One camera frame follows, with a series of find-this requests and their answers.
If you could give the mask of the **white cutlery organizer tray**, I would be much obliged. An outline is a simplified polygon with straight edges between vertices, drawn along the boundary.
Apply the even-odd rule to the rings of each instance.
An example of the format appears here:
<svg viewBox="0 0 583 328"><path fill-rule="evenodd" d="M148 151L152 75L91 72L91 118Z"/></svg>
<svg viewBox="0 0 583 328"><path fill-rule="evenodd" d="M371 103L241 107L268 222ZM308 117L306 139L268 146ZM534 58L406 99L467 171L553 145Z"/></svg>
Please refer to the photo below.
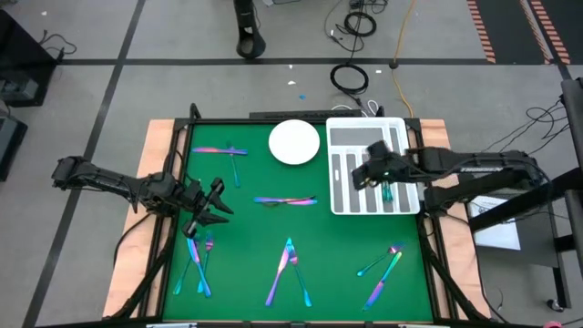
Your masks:
<svg viewBox="0 0 583 328"><path fill-rule="evenodd" d="M410 148L401 118L329 118L326 120L331 211L335 215L412 215L420 212L417 186L395 182L388 186L392 199L383 198L384 186L357 190L352 171L369 156L366 148L384 141L403 155Z"/></svg>

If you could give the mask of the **white paper sheet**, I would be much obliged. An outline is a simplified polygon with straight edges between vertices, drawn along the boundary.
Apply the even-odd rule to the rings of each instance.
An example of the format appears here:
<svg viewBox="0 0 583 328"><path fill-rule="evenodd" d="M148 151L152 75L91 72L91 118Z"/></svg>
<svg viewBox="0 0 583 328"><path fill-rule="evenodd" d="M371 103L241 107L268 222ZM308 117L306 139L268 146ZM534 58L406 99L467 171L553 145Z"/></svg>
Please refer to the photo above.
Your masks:
<svg viewBox="0 0 583 328"><path fill-rule="evenodd" d="M489 196L477 196L468 204L470 218L482 214L506 202L505 199ZM511 218L502 223L474 233L477 246L520 251L520 241L517 233L516 219Z"/></svg>

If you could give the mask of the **black metal rig stand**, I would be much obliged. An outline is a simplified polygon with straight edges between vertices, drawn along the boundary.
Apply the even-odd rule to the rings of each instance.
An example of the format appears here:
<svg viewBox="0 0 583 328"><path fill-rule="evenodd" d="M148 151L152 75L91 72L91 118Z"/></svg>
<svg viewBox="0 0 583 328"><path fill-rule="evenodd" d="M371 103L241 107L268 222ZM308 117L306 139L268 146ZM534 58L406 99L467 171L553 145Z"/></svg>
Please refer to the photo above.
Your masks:
<svg viewBox="0 0 583 328"><path fill-rule="evenodd" d="M574 251L583 276L583 77L561 82L560 101L567 113L578 166L550 182L514 189L506 202L485 210L470 220L473 232L484 231L508 220L517 227L520 250L517 257L527 263L553 269L557 297L547 300L547 306L559 312L571 306L564 276L561 254ZM557 235L552 202L564 200L571 233Z"/></svg>

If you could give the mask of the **black floor stand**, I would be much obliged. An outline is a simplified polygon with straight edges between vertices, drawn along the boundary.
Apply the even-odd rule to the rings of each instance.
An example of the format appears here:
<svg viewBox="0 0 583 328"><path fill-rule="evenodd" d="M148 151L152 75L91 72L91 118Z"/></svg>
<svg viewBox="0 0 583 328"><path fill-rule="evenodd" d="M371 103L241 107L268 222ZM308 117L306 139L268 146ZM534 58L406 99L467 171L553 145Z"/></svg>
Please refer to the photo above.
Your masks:
<svg viewBox="0 0 583 328"><path fill-rule="evenodd" d="M233 5L239 34L236 52L246 59L257 58L265 51L266 43L259 32L254 3L252 0L233 0Z"/></svg>

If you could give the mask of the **black equipment case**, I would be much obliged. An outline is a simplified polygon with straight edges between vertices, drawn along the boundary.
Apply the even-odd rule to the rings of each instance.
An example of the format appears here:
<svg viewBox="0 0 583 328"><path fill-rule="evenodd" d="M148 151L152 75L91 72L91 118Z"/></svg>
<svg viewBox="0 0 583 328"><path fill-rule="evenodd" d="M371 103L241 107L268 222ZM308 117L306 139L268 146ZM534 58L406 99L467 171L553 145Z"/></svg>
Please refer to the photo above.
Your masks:
<svg viewBox="0 0 583 328"><path fill-rule="evenodd" d="M27 130L27 124L16 118L0 118L0 182L6 181Z"/></svg>

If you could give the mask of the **iridescent rainbow fork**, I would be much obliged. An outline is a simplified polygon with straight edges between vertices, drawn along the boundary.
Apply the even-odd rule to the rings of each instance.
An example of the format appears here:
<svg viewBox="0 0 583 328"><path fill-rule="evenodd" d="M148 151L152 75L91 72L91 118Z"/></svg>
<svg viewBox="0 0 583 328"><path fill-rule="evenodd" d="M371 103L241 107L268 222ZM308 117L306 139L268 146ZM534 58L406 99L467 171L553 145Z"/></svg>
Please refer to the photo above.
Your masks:
<svg viewBox="0 0 583 328"><path fill-rule="evenodd" d="M379 255L376 259L374 259L373 261L371 261L370 263L368 263L367 265L365 265L363 268L361 268L361 270L359 270L356 273L356 275L358 277L363 277L368 271L370 271L372 269L372 267L374 265L378 264L380 261L382 261L384 258L388 257L389 255L396 254L404 246L405 246L405 243L403 241L398 241L398 242L394 243L392 246L390 246L388 248L388 250L385 253L383 253L382 255Z"/></svg>
<svg viewBox="0 0 583 328"><path fill-rule="evenodd" d="M206 232L206 239L205 239L205 254L203 257L203 261L200 265L200 281L199 286L197 289L198 293L204 293L207 297L210 296L210 287L206 278L206 270L209 265L210 253L214 246L214 239L211 231Z"/></svg>
<svg viewBox="0 0 583 328"><path fill-rule="evenodd" d="M305 281L302 277L302 272L300 270L297 251L295 250L295 247L292 244L287 245L286 248L287 248L287 251L289 253L289 262L292 264L292 266L296 272L297 278L299 280L299 284L300 284L301 289L302 289L302 296L303 296L304 304L306 307L312 307L312 300L311 300L310 294L308 292L308 289L306 287Z"/></svg>
<svg viewBox="0 0 583 328"><path fill-rule="evenodd" d="M189 267L192 264L192 245L197 245L199 242L199 235L196 234L195 237L193 239L187 239L187 251L188 251L188 257L187 257L187 262L184 265L184 268L181 271L181 274L179 276L179 279L177 280L177 283L174 287L173 290L173 294L174 295L179 295L182 291L182 287L183 287L183 283L185 281L186 278L186 274L188 273Z"/></svg>

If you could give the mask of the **black striped floor mat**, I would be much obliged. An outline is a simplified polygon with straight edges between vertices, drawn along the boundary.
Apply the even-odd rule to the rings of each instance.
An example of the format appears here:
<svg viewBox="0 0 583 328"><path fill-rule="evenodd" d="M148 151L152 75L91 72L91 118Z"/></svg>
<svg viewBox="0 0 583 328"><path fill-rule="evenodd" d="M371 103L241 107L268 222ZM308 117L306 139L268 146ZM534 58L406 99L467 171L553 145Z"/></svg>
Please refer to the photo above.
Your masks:
<svg viewBox="0 0 583 328"><path fill-rule="evenodd" d="M486 60L583 66L583 0L465 0Z"/></svg>

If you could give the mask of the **black table frame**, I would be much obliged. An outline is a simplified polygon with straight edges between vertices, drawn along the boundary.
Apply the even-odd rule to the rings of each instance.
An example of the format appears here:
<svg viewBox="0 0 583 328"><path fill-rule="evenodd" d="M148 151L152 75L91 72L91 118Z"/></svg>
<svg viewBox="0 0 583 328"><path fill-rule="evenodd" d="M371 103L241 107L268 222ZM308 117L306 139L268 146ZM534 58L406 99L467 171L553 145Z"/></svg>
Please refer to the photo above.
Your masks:
<svg viewBox="0 0 583 328"><path fill-rule="evenodd" d="M272 123L251 119L199 119L190 126L176 120L153 120L148 127L140 167L157 169L173 131L179 133L176 169L203 182L221 177L230 182L230 155L193 153L192 148L226 149L227 141L247 156L235 155L242 185L228 184L223 200L233 210L229 222L212 227L214 248L206 278L211 296L197 292L199 274L191 264L179 295L173 290L187 262L181 231L170 232L169 220L154 220L143 211L129 213L127 238L112 276L104 313L116 313L144 277L152 245L171 242L169 262L161 269L139 313L168 323L198 326L246 324L315 326L318 324L430 323L437 317L463 317L461 307L423 257L420 240L443 246L445 237L463 240L473 250L459 216L438 222L414 215L335 215L331 211L328 159L320 150L308 163L279 162L268 149ZM302 277L312 300L304 304L296 272L288 261L271 306L265 301L288 238L297 251ZM363 306L394 255L356 273L403 241L402 257L369 311Z"/></svg>

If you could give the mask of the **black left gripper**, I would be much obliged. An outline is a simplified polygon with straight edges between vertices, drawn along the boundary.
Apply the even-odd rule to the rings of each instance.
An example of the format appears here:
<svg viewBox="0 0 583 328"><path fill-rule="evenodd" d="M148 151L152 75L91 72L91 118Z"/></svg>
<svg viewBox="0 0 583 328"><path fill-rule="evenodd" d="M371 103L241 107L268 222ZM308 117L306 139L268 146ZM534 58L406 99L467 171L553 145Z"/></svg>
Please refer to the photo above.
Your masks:
<svg viewBox="0 0 583 328"><path fill-rule="evenodd" d="M220 198L224 190L225 185L223 180L221 178L215 178L210 184L208 201L217 210L233 214L233 210ZM212 213L200 213L202 208L201 203L205 200L205 193L199 179L192 180L188 184L174 179L171 197L173 199L172 215L185 211L192 216L182 227L182 232L187 238L193 238L196 235L199 225L206 227L211 224L229 222L228 219Z"/></svg>

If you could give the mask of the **black cabinet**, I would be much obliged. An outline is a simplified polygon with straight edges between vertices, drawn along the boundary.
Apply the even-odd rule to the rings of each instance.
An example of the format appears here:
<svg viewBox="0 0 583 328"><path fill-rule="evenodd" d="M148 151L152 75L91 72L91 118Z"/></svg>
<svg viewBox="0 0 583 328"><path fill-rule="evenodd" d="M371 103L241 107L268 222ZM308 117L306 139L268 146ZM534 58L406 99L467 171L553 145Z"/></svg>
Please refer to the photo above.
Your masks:
<svg viewBox="0 0 583 328"><path fill-rule="evenodd" d="M57 60L0 9L0 100L9 107L43 105Z"/></svg>

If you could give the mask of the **white round plate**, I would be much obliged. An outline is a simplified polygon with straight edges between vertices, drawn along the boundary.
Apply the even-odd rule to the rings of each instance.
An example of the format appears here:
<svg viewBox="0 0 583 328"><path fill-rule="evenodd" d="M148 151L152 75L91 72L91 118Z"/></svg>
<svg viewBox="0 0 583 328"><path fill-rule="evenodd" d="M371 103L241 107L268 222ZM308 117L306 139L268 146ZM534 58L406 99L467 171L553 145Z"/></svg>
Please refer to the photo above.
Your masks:
<svg viewBox="0 0 583 328"><path fill-rule="evenodd" d="M277 124L268 139L274 158L287 165L301 165L315 157L321 145L316 128L303 120L289 119Z"/></svg>

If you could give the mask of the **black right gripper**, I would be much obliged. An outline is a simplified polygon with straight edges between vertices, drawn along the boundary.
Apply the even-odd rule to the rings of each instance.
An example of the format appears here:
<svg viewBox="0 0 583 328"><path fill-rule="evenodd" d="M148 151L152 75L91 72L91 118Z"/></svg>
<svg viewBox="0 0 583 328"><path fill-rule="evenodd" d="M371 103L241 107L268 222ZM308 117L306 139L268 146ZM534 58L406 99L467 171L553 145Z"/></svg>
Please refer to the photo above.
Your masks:
<svg viewBox="0 0 583 328"><path fill-rule="evenodd" d="M352 170L352 181L356 190L373 188L382 182L412 182L413 162L407 154L391 151L384 140L368 146L366 153L368 160Z"/></svg>

